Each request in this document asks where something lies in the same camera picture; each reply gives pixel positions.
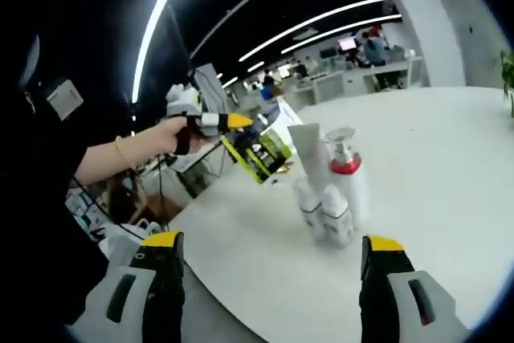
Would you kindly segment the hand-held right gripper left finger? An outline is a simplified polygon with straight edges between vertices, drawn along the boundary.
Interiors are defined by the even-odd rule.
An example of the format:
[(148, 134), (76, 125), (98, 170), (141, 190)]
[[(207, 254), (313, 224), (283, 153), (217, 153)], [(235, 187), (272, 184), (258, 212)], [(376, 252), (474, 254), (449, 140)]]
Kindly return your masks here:
[(78, 342), (180, 342), (184, 237), (180, 231), (110, 243), (106, 276), (75, 323)]

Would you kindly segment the person's left hand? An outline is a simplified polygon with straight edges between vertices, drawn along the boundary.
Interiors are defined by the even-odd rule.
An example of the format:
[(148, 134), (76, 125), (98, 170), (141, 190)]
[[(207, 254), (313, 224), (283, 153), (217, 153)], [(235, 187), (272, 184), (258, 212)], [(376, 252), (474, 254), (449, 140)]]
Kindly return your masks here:
[(157, 128), (164, 153), (179, 156), (196, 153), (206, 143), (205, 137), (199, 136), (189, 128), (185, 116), (166, 118), (157, 125)]

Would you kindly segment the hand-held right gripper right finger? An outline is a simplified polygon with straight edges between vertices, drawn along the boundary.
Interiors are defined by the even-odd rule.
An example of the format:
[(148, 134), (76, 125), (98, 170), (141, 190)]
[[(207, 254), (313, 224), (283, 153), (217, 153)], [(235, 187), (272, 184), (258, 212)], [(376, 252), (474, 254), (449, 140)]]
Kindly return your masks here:
[(393, 239), (362, 238), (359, 306), (362, 342), (463, 342), (468, 337), (455, 299), (428, 272), (415, 270)]

